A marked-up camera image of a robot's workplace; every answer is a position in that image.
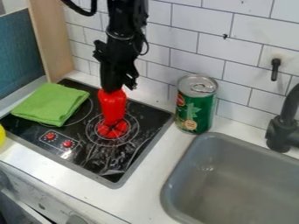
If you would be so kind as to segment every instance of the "blue panel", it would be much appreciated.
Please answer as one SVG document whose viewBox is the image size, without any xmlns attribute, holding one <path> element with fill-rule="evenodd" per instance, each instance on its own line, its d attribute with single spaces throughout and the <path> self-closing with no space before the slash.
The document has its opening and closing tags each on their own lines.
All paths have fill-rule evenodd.
<svg viewBox="0 0 299 224">
<path fill-rule="evenodd" d="M 44 74 L 29 11 L 0 17 L 0 99 Z"/>
</svg>

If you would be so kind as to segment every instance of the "green towel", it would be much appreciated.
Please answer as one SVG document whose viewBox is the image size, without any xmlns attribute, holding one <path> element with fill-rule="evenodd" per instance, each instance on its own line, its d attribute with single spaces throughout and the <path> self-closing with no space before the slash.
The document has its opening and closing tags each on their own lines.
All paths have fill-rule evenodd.
<svg viewBox="0 0 299 224">
<path fill-rule="evenodd" d="M 17 105 L 11 113 L 27 120 L 61 127 L 89 93 L 46 83 Z"/>
</svg>

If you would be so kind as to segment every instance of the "can label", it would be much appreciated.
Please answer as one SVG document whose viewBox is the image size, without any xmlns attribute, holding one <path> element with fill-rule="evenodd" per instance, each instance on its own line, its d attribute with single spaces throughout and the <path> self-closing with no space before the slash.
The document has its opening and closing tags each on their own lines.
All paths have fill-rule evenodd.
<svg viewBox="0 0 299 224">
<path fill-rule="evenodd" d="M 212 127 L 215 100 L 215 94 L 195 98 L 178 91 L 176 125 L 193 134 L 208 131 Z"/>
</svg>

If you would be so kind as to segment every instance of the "sink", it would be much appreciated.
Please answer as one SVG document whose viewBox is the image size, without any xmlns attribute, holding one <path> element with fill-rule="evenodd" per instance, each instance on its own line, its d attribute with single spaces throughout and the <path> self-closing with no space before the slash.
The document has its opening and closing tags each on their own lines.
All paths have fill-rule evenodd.
<svg viewBox="0 0 299 224">
<path fill-rule="evenodd" d="M 218 133 L 196 138 L 161 191 L 180 223 L 298 224 L 299 162 Z"/>
</svg>

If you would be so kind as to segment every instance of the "can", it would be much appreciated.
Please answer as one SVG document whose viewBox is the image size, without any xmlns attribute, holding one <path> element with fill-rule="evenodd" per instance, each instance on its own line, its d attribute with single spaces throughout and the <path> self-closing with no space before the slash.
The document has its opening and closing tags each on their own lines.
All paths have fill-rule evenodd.
<svg viewBox="0 0 299 224">
<path fill-rule="evenodd" d="M 199 76 L 187 75 L 177 84 L 176 125 L 183 131 L 201 134 L 212 127 L 214 117 L 216 80 Z"/>
</svg>

